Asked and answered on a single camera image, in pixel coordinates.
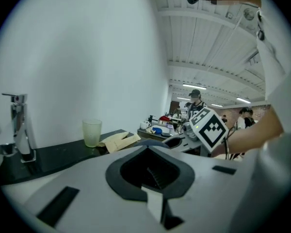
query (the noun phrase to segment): person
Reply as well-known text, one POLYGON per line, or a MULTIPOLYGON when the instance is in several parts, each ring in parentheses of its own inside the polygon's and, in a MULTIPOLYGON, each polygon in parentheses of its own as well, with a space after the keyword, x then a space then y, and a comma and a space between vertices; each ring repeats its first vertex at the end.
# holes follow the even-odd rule
POLYGON ((191 104, 192 104, 192 103, 187 102, 187 103, 184 105, 184 108, 189 108, 191 104))
POLYGON ((246 128, 251 127, 252 125, 255 124, 255 121, 252 118, 252 116, 253 116, 253 110, 249 110, 249 116, 244 119, 244 123, 246 125, 246 128))
MULTIPOLYGON (((291 28, 272 0, 211 0, 217 4, 248 2, 257 12, 257 48, 265 74, 265 99, 270 110, 258 123, 233 133, 228 139, 230 153, 260 148, 283 132, 291 133, 291 28)), ((211 156, 225 153, 219 145, 211 156)))
POLYGON ((249 117, 250 109, 244 107, 239 111, 239 117, 234 124, 235 130, 241 130, 246 128, 245 118, 249 117))
POLYGON ((226 118, 226 115, 223 115, 221 119, 222 119, 222 121, 224 122, 224 124, 226 125, 226 124, 227 124, 227 118, 226 118))
POLYGON ((196 115, 202 108, 206 107, 206 104, 201 100, 201 94, 199 90, 193 90, 189 96, 193 103, 189 106, 188 113, 185 120, 189 121, 194 115, 196 115))
POLYGON ((178 106, 178 108, 174 110, 173 117, 175 116, 175 114, 178 116, 178 118, 180 118, 181 116, 180 106, 178 106))

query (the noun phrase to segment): red object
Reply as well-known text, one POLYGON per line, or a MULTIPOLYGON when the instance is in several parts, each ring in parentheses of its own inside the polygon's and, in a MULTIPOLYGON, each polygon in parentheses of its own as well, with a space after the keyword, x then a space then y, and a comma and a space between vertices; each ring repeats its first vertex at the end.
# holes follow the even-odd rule
POLYGON ((160 120, 164 120, 164 121, 170 121, 170 119, 166 116, 161 116, 160 117, 160 120))

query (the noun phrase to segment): translucent cup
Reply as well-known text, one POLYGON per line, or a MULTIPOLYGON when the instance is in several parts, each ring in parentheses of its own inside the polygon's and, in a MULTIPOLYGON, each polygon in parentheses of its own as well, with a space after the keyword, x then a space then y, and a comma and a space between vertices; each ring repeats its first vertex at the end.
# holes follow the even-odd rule
POLYGON ((85 145, 93 148, 100 139, 102 122, 97 119, 85 119, 82 121, 85 145))

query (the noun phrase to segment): ceiling light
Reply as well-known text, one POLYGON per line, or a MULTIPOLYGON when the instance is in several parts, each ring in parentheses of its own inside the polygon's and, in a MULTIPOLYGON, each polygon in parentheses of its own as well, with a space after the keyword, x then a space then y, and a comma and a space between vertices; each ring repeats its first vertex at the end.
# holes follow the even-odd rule
POLYGON ((218 106, 218 107, 223 107, 222 105, 217 105, 217 104, 213 104, 213 103, 211 105, 218 106))
POLYGON ((196 86, 196 85, 183 84, 183 86, 197 88, 197 89, 201 89, 201 90, 207 90, 207 88, 204 88, 204 87, 201 87, 201 86, 196 86))
POLYGON ((241 98, 236 98, 236 99, 239 100, 239 101, 245 102, 245 103, 251 103, 251 102, 249 102, 247 100, 244 100, 244 99, 241 99, 241 98))
MULTIPOLYGON (((184 99, 184 98, 177 98, 177 99, 184 99)), ((184 99, 184 100, 190 100, 190 99, 184 99)))

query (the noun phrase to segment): ceiling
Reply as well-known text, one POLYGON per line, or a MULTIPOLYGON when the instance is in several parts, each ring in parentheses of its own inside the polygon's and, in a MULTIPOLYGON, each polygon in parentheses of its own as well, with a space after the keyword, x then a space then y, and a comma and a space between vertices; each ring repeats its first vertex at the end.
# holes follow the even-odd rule
POLYGON ((256 43, 257 8, 212 5, 205 0, 194 5, 187 0, 155 3, 162 17, 172 100, 189 98, 193 88, 184 83, 206 87, 201 94, 209 105, 241 104, 237 97, 265 100, 264 70, 256 43))

